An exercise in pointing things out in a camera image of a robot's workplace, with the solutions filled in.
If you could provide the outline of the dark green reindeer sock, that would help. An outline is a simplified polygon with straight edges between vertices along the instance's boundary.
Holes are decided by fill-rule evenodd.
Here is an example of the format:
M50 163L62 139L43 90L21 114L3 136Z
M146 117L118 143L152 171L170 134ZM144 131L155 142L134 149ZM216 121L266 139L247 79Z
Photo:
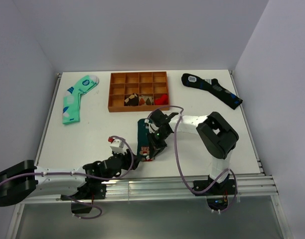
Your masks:
M138 120L138 133L137 133L137 155L141 155L143 157L142 161L148 162L148 161L154 161L153 159L150 159L150 148L149 148L149 142L147 138L147 134L150 132L148 129L146 129L144 125L144 119Z

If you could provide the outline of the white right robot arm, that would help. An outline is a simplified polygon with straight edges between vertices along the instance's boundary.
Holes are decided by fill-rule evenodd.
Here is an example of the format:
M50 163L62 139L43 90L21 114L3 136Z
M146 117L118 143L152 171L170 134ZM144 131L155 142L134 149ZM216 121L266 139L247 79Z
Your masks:
M230 176L230 158L239 140L238 133L218 112L205 116L184 116L182 112L164 114L157 109L149 114L148 120L155 125L156 130L148 134L150 154L152 157L160 154L166 147L166 139L174 135L174 154L179 174L182 170L179 163L177 134L179 132L198 135L208 153L212 157L212 168L208 178L209 190L220 194L226 188Z

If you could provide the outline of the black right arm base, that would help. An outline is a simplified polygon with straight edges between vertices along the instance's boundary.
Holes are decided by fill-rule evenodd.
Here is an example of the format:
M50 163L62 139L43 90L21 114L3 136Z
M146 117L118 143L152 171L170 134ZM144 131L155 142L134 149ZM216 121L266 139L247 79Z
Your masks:
M206 196L207 205L213 211L219 213L227 210L232 202L236 200L238 193L235 178L230 179L229 177L230 174L227 175L223 182L216 182L204 193L197 192L206 189L213 182L213 179L208 176L207 180L195 180L193 181L193 190L196 192L193 194L195 196Z

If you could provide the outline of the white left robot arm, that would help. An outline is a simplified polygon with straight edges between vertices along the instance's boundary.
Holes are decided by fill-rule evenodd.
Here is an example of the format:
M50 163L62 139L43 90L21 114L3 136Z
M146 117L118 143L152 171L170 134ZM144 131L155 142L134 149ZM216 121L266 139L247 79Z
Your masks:
M47 195L59 195L62 200L104 199L104 182L120 177L123 170L135 170L140 161L130 150L71 170L37 167L25 160L0 172L0 207Z

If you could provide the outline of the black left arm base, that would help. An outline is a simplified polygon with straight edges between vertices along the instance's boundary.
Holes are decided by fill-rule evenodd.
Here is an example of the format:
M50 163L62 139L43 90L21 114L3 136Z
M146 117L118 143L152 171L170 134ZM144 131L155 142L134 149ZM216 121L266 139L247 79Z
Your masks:
M61 201L71 201L71 212L73 216L90 220L98 218L102 215L102 209L96 206L95 200L102 200L106 195L105 184L94 184L89 186L88 184L79 187L77 192L71 196L61 195ZM97 209L98 214L95 216L87 217L86 214L91 213L92 209Z

